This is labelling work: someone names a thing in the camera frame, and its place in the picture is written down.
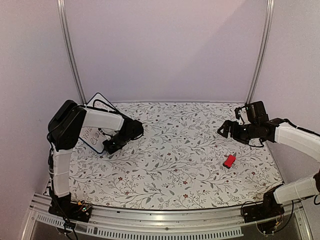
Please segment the small whiteboard blue frame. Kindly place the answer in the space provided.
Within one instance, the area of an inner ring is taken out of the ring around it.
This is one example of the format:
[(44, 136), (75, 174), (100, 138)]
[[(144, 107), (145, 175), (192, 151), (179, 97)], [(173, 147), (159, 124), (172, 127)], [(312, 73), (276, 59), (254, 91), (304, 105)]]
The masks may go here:
[(111, 107), (111, 103), (97, 92), (84, 108), (86, 116), (79, 139), (98, 154), (104, 152), (103, 141), (108, 135), (114, 135), (124, 123), (121, 115), (111, 113)]

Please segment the red whiteboard eraser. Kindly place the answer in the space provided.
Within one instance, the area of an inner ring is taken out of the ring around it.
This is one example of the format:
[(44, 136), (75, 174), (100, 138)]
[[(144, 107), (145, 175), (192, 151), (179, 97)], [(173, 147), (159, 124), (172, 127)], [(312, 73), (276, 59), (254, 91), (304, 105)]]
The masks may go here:
[(228, 155), (227, 159), (223, 162), (223, 166), (230, 169), (235, 161), (236, 157), (234, 155)]

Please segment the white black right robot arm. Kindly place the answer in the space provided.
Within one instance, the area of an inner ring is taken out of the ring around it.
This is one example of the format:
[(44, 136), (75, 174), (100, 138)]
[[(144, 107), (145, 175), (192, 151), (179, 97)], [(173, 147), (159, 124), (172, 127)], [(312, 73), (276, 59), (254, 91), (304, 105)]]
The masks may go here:
[(264, 194), (258, 208), (262, 218), (274, 214), (278, 205), (319, 196), (320, 137), (315, 133), (281, 118), (246, 124), (226, 120), (217, 132), (244, 145), (253, 139), (269, 143), (285, 183)]

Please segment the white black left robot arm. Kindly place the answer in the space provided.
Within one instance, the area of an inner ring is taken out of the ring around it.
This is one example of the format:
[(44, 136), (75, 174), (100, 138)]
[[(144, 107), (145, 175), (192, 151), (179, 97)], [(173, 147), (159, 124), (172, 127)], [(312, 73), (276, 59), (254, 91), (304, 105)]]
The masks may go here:
[(117, 109), (106, 110), (93, 106), (80, 105), (66, 100), (48, 124), (47, 140), (50, 144), (48, 161), (52, 177), (52, 191), (59, 199), (55, 209), (63, 216), (74, 213), (74, 205), (64, 197), (70, 194), (69, 171), (73, 148), (76, 146), (83, 128), (106, 129), (115, 132), (103, 147), (109, 154), (122, 149), (128, 142), (144, 134), (143, 124)]

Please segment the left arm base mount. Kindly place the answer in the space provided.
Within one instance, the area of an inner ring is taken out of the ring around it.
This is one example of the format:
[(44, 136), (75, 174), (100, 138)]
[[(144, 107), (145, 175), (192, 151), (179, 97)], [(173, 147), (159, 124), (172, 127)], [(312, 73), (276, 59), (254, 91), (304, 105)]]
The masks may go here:
[(53, 195), (51, 196), (48, 212), (67, 220), (88, 223), (92, 214), (92, 206), (91, 203), (86, 203), (84, 200), (78, 202), (71, 201), (71, 194), (63, 197)]

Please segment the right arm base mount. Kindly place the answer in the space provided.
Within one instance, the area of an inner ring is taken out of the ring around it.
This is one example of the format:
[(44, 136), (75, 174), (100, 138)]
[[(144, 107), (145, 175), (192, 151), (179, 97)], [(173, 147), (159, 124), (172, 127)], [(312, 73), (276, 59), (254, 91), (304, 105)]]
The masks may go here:
[(276, 202), (273, 193), (267, 192), (262, 203), (242, 206), (240, 213), (245, 223), (251, 223), (283, 215), (285, 210), (282, 204)]

